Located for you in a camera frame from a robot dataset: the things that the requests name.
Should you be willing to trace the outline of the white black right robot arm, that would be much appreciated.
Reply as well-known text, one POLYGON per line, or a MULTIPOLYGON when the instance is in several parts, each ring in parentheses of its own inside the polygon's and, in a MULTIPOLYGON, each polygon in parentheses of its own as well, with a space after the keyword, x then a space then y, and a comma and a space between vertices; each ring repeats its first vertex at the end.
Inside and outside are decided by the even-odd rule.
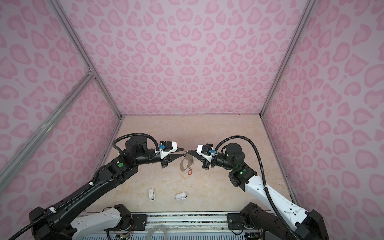
POLYGON ((329 235, 324 219, 315 210, 299 207, 271 188, 263 176, 245 163, 245 153, 237 143, 230 143, 223 153, 211 145, 199 145, 189 155, 203 163, 203 169, 221 167, 229 171, 232 185, 262 202, 268 211, 257 204, 249 203, 241 215, 246 228, 261 228, 281 240, 327 240, 329 235))

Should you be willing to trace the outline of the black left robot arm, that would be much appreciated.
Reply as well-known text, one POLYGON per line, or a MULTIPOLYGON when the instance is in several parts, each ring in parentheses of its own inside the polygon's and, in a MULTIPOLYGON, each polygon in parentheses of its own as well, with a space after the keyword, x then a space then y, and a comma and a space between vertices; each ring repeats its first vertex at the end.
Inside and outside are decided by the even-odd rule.
POLYGON ((184 149, 176 142, 157 142, 143 133, 123 135, 113 141, 113 148, 119 155, 98 168, 88 183, 51 207, 37 207, 30 212, 34 239, 68 240, 75 234, 70 223, 100 197, 135 175, 140 165, 160 163, 164 169, 184 156, 184 149))

